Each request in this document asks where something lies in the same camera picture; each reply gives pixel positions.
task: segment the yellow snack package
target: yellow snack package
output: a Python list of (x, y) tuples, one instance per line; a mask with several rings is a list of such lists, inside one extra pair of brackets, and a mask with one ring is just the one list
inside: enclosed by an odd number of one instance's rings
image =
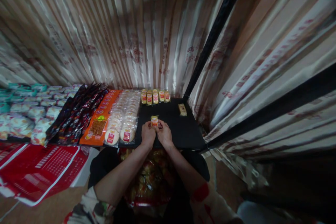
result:
[(153, 98), (152, 94), (147, 94), (147, 105), (152, 105), (153, 104)]
[(159, 92), (159, 100), (160, 102), (163, 102), (165, 100), (165, 91), (164, 90), (160, 90)]
[(180, 116), (187, 116), (187, 111), (184, 104), (179, 104), (178, 107), (178, 109), (180, 110)]
[(141, 103), (146, 104), (147, 103), (147, 95), (146, 93), (141, 93)]
[(153, 103), (158, 104), (159, 103), (159, 94), (153, 93)]
[(165, 91), (164, 92), (164, 100), (165, 102), (170, 102), (170, 95), (169, 95), (169, 91)]
[(152, 127), (157, 127), (158, 126), (159, 121), (158, 121), (158, 117), (156, 115), (152, 115), (150, 117), (150, 120), (152, 122)]

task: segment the patterned sleeve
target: patterned sleeve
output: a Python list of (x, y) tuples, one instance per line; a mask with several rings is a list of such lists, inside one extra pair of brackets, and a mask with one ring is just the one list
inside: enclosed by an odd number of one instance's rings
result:
[(81, 202), (66, 216), (63, 223), (113, 223), (114, 210), (114, 206), (99, 201), (93, 187), (91, 187), (82, 196)]
[(190, 199), (195, 223), (243, 223), (238, 215), (227, 205), (208, 183), (198, 188)]

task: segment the red label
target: red label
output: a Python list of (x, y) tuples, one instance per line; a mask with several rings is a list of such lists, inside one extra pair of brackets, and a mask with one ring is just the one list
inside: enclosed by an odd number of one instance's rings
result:
[(130, 134), (127, 133), (127, 132), (124, 133), (124, 141), (125, 142), (129, 142), (130, 141)]
[(114, 139), (114, 135), (109, 133), (109, 136), (107, 138), (107, 142), (111, 144), (111, 143), (113, 143), (113, 139)]

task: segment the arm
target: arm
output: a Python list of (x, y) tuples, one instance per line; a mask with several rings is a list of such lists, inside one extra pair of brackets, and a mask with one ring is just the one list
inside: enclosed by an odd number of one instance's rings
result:
[(208, 185), (205, 179), (176, 149), (168, 125), (159, 120), (159, 127), (155, 127), (155, 130), (190, 195), (190, 205), (195, 223), (242, 223), (227, 205), (225, 199)]
[(150, 121), (142, 126), (141, 145), (82, 196), (64, 223), (110, 223), (115, 206), (153, 147), (155, 130), (150, 127)]

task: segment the forearm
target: forearm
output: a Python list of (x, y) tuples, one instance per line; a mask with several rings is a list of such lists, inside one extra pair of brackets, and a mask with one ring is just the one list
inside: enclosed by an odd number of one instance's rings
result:
[(206, 182), (205, 179), (189, 164), (175, 146), (166, 147), (165, 149), (187, 192), (192, 195), (196, 189)]
[(97, 199), (116, 206), (144, 163), (151, 147), (140, 145), (95, 186)]

